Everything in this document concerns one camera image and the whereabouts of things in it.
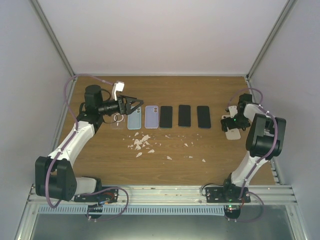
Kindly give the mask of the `light blue phone case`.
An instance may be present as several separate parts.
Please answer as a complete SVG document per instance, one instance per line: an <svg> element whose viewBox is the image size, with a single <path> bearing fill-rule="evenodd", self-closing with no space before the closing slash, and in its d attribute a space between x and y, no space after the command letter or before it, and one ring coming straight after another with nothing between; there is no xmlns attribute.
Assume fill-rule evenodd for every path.
<svg viewBox="0 0 320 240"><path fill-rule="evenodd" d="M142 110L138 107L133 113L127 116L127 129L140 130L142 126Z"/></svg>

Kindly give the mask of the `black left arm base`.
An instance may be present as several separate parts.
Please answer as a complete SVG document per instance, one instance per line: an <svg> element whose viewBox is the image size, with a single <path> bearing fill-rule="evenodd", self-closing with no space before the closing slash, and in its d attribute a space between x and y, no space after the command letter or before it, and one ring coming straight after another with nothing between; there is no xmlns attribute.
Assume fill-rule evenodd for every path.
<svg viewBox="0 0 320 240"><path fill-rule="evenodd" d="M118 201L118 189L110 189L94 195L76 195L73 201L76 203L105 203L111 204Z"/></svg>

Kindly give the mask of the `lavender phone case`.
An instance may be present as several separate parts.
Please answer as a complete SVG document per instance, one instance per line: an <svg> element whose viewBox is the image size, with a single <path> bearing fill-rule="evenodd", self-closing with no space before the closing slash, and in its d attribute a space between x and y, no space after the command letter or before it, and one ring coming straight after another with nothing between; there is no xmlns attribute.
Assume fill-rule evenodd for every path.
<svg viewBox="0 0 320 240"><path fill-rule="evenodd" d="M144 127L146 129L157 129L159 127L159 107L147 105L145 107Z"/></svg>

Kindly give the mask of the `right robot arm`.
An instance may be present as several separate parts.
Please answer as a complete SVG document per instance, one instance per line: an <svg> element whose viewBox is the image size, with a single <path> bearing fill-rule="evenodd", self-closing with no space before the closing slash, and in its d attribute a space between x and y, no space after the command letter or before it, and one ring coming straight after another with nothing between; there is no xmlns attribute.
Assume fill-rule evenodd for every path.
<svg viewBox="0 0 320 240"><path fill-rule="evenodd" d="M239 96L237 106L228 106L229 115L221 117L221 128L228 140L238 140L239 130L249 132L245 142L246 154L238 168L224 180L221 196L232 203L245 198L251 179L257 171L283 149L287 121L273 116L261 104L253 102L253 96Z"/></svg>

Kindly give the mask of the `phone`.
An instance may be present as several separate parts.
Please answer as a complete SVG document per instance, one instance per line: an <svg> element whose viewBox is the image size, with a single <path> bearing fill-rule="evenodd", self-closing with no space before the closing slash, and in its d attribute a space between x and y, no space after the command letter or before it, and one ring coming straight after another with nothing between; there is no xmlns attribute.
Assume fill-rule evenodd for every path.
<svg viewBox="0 0 320 240"><path fill-rule="evenodd" d="M178 106L178 126L189 128L191 126L191 106L179 105Z"/></svg>

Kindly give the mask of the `clear magsafe phone case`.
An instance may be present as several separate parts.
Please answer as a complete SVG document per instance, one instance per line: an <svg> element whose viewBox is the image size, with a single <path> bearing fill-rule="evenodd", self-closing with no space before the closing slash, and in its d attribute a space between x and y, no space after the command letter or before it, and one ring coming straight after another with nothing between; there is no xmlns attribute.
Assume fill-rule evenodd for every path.
<svg viewBox="0 0 320 240"><path fill-rule="evenodd" d="M111 116L111 124L110 127L113 130L123 130L127 127L127 117L125 114L113 114Z"/></svg>

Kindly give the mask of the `dark green smartphone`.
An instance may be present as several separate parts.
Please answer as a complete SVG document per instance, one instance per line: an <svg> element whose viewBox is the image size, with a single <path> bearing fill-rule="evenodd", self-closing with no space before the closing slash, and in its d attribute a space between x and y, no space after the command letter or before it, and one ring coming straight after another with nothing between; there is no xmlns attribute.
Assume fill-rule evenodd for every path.
<svg viewBox="0 0 320 240"><path fill-rule="evenodd" d="M173 107L161 106L159 127L162 129L171 129L173 127Z"/></svg>

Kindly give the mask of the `blue magsafe phone case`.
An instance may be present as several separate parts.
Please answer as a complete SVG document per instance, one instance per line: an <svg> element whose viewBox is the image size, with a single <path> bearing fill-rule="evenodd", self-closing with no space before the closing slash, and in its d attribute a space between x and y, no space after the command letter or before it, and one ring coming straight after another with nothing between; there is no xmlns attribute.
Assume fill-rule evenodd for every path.
<svg viewBox="0 0 320 240"><path fill-rule="evenodd" d="M210 108L207 105L197 106L197 122L200 129L211 128Z"/></svg>

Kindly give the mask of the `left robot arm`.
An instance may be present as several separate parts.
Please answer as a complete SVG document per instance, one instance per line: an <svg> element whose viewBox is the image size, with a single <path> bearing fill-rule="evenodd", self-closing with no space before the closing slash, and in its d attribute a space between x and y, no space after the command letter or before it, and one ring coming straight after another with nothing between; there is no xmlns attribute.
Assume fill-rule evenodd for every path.
<svg viewBox="0 0 320 240"><path fill-rule="evenodd" d="M75 117L72 130L61 144L48 156L35 162L35 192L47 201L70 201L75 196L86 196L92 202L103 197L100 180L95 177L76 177L73 165L86 145L104 122L104 116L130 115L143 105L143 100L117 95L124 89L123 82L116 82L110 97L103 99L99 85L85 88L84 102Z"/></svg>

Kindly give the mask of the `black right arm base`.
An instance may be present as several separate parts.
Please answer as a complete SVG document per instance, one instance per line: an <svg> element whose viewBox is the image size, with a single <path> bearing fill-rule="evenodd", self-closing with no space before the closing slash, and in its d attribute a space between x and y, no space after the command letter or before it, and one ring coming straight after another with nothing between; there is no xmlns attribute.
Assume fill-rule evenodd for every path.
<svg viewBox="0 0 320 240"><path fill-rule="evenodd" d="M205 197L207 203L250 203L250 196L246 196L248 188L245 187L240 193L242 188L239 186L222 187L222 186L207 186L205 189Z"/></svg>

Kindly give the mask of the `white phone stand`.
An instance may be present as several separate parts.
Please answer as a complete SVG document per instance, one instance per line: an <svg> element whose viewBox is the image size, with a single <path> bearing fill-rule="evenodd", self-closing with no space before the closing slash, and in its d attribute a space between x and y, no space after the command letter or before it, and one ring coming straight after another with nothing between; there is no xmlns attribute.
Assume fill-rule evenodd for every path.
<svg viewBox="0 0 320 240"><path fill-rule="evenodd" d="M228 118L230 115L222 115L222 118ZM225 133L226 139L229 141L239 140L241 138L241 134L239 129L232 129L229 131L223 131Z"/></svg>

